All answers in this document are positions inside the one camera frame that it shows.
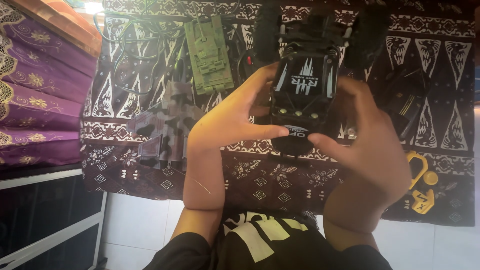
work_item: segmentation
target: black off-road tire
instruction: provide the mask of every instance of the black off-road tire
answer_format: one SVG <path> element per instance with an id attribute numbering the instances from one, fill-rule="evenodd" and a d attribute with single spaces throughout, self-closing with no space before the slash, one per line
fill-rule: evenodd
<path id="1" fill-rule="evenodd" d="M 345 51 L 345 67 L 370 68 L 382 52 L 389 26 L 390 12 L 386 6 L 367 5 L 353 23 L 349 46 Z"/>
<path id="2" fill-rule="evenodd" d="M 253 25 L 253 52 L 256 59 L 265 63 L 279 60 L 281 22 L 282 9 L 279 5 L 269 3 L 259 8 Z"/>

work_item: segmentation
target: yellow toy part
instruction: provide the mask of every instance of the yellow toy part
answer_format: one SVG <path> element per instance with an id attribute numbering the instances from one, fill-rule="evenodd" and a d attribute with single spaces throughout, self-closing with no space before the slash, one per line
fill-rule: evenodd
<path id="1" fill-rule="evenodd" d="M 428 163 L 427 163 L 427 159 L 425 157 L 417 154 L 415 151 L 410 151 L 410 152 L 407 153 L 408 162 L 410 162 L 412 160 L 412 158 L 420 159 L 422 164 L 423 164 L 423 168 L 421 169 L 419 174 L 412 179 L 412 184 L 410 185 L 410 188 L 408 188 L 408 189 L 412 189 L 413 186 L 418 182 L 420 177 L 428 170 Z"/>
<path id="2" fill-rule="evenodd" d="M 438 175 L 435 172 L 428 171 L 423 174 L 423 181 L 429 185 L 438 183 Z"/>
<path id="3" fill-rule="evenodd" d="M 415 199 L 412 209 L 419 214 L 426 214 L 428 210 L 435 205 L 435 196 L 432 189 L 427 191 L 427 195 L 424 195 L 418 190 L 414 190 L 412 196 Z"/>

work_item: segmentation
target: black shirt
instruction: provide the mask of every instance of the black shirt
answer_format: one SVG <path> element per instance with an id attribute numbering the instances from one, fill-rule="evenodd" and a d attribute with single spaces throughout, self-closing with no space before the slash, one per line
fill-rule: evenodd
<path id="1" fill-rule="evenodd" d="M 144 270 L 392 269 L 369 245 L 334 250 L 301 218 L 244 212 L 222 220 L 213 248 L 199 234 L 182 233 Z"/>

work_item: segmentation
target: left hand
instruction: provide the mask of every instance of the left hand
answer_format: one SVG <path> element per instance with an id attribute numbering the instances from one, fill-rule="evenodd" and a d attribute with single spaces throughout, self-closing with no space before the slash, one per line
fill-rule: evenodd
<path id="1" fill-rule="evenodd" d="M 248 121 L 254 116 L 267 115 L 268 107 L 254 106 L 259 92 L 275 77 L 278 63 L 259 69 L 220 104 L 208 112 L 192 128 L 188 148 L 218 149 L 244 140 L 262 140 L 288 136 L 286 127 L 255 125 Z"/>

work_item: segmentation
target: rtr logo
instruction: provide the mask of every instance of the rtr logo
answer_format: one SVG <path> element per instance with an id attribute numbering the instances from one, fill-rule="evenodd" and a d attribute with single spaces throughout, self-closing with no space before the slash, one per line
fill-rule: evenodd
<path id="1" fill-rule="evenodd" d="M 310 92 L 310 87 L 317 86 L 318 78 L 312 77 L 313 75 L 312 62 L 313 62 L 313 58 L 310 58 L 310 63 L 307 58 L 307 60 L 305 61 L 305 65 L 300 71 L 300 75 L 292 76 L 292 84 L 297 86 L 295 94 L 305 93 L 305 95 L 308 95 L 308 93 Z"/>
<path id="2" fill-rule="evenodd" d="M 304 129 L 303 127 L 293 126 L 293 125 L 284 125 L 288 130 L 290 130 L 290 136 L 305 137 L 305 132 L 308 132 L 308 129 Z"/>

